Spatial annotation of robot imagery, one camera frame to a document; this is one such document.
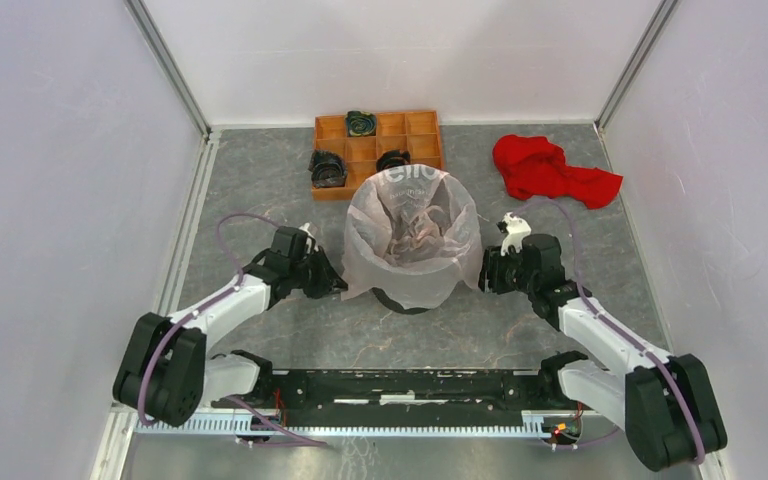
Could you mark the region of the black plastic trash bin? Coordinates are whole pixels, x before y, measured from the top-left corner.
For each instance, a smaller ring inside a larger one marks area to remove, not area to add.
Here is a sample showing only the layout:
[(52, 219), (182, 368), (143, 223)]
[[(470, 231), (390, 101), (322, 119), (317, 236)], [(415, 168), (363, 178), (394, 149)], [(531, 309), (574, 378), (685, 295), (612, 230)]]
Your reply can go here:
[(375, 299), (384, 307), (389, 309), (390, 311), (401, 314), (401, 315), (419, 315), (425, 312), (428, 312), (428, 308), (422, 308), (422, 307), (411, 307), (407, 308), (403, 306), (401, 303), (393, 300), (390, 298), (387, 293), (380, 289), (380, 288), (372, 288), (371, 293), (375, 297)]

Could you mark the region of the pink plastic trash bag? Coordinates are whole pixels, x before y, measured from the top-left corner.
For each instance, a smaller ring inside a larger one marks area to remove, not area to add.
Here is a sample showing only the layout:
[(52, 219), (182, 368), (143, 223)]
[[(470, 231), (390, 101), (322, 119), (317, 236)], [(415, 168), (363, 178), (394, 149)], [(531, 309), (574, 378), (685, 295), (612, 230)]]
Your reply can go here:
[(346, 212), (344, 301), (380, 288), (407, 308), (435, 309), (477, 289), (483, 245), (476, 203), (450, 173), (425, 165), (368, 177)]

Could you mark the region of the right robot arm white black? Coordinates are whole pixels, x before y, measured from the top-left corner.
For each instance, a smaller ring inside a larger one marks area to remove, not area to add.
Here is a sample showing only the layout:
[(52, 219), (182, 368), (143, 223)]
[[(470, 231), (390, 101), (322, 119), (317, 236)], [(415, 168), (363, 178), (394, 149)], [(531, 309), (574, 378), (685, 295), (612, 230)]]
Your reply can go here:
[(702, 360), (657, 347), (609, 314), (566, 274), (561, 254), (552, 235), (509, 235), (485, 249), (478, 280), (487, 293), (525, 294), (539, 318), (584, 347), (542, 362), (540, 400), (592, 408), (651, 471), (724, 449), (729, 437)]

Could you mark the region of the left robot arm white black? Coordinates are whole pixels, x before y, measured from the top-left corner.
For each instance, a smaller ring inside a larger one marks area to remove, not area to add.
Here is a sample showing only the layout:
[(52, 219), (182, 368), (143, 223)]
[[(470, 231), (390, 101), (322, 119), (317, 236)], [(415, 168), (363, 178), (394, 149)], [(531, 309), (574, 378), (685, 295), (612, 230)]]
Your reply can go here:
[(271, 364), (235, 351), (208, 355), (216, 343), (292, 293), (320, 299), (347, 285), (329, 262), (314, 227), (281, 226), (222, 288), (169, 315), (148, 312), (135, 323), (112, 386), (115, 401), (134, 408), (146, 426), (179, 427), (196, 410), (229, 395), (250, 407), (274, 394)]

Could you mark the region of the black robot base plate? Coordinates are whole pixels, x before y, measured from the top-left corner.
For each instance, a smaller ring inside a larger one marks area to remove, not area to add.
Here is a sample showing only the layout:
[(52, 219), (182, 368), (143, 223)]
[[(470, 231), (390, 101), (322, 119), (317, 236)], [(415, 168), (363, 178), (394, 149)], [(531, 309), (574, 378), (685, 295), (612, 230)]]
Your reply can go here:
[(585, 406), (563, 395), (554, 364), (517, 369), (284, 369), (244, 350), (243, 367), (219, 371), (212, 359), (202, 401), (238, 398), (271, 411), (284, 427), (444, 429), (514, 427), (532, 412), (575, 417)]

